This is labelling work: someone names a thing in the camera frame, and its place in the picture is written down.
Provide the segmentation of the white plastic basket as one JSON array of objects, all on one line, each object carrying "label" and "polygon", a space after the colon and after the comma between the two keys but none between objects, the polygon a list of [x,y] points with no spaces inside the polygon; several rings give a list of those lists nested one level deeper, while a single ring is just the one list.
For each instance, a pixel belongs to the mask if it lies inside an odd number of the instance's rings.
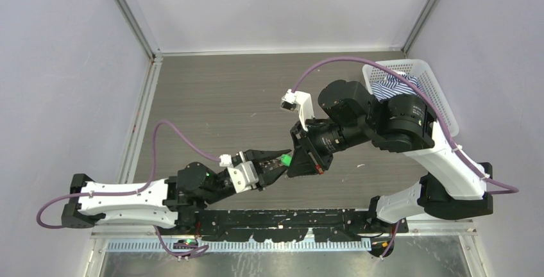
[{"label": "white plastic basket", "polygon": [[[450,105],[427,62],[415,59],[402,59],[381,61],[379,64],[395,71],[402,78],[417,86],[439,110],[451,136],[454,137],[459,133],[459,126]],[[366,88],[372,94],[371,84],[383,80],[388,73],[371,65],[365,65],[362,68],[362,74]]]}]

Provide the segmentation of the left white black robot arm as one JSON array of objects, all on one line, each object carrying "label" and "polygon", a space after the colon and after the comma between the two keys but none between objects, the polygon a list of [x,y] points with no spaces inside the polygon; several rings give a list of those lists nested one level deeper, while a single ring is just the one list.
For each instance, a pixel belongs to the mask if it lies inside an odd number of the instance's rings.
[{"label": "left white black robot arm", "polygon": [[249,149],[222,155],[220,172],[192,162],[176,175],[150,183],[106,184],[75,174],[61,225],[74,229],[103,224],[150,225],[188,235],[196,229],[196,212],[275,183],[289,166],[289,152]]}]

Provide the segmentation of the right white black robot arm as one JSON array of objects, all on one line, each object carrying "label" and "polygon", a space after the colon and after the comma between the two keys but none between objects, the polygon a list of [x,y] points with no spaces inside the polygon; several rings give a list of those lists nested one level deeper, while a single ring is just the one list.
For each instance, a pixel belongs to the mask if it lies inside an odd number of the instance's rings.
[{"label": "right white black robot arm", "polygon": [[299,116],[290,131],[294,152],[289,177],[323,174],[335,153],[366,142],[412,158],[427,171],[408,189],[372,198],[366,215],[372,231],[383,232],[423,213],[451,221],[493,213],[493,196],[477,175],[491,164],[459,158],[422,98],[400,94],[379,100],[362,83],[337,80],[320,92],[318,104],[324,119],[315,118],[310,94],[288,91],[282,98],[282,108]]}]

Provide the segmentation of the blue striped shirt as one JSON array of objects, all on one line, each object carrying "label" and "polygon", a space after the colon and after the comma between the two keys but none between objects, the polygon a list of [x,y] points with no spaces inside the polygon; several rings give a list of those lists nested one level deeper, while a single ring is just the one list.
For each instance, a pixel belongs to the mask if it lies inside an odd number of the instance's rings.
[{"label": "blue striped shirt", "polygon": [[402,94],[416,95],[410,86],[391,74],[386,74],[383,80],[372,83],[370,88],[379,101]]}]

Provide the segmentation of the green key tag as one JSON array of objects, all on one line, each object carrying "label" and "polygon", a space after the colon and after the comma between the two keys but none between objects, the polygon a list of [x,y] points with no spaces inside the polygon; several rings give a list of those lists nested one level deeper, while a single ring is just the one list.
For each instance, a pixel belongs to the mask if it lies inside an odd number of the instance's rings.
[{"label": "green key tag", "polygon": [[290,155],[282,155],[282,156],[280,157],[280,162],[281,162],[283,165],[289,167],[289,166],[291,165],[291,162],[292,162],[292,156],[290,156]]}]

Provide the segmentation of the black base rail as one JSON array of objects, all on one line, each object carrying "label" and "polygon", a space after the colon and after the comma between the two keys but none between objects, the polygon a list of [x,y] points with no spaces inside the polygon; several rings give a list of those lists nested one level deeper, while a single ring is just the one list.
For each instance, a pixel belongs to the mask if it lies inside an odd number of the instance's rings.
[{"label": "black base rail", "polygon": [[357,209],[200,210],[181,216],[162,235],[198,236],[209,242],[300,242],[313,234],[316,242],[355,242],[391,234],[395,224]]}]

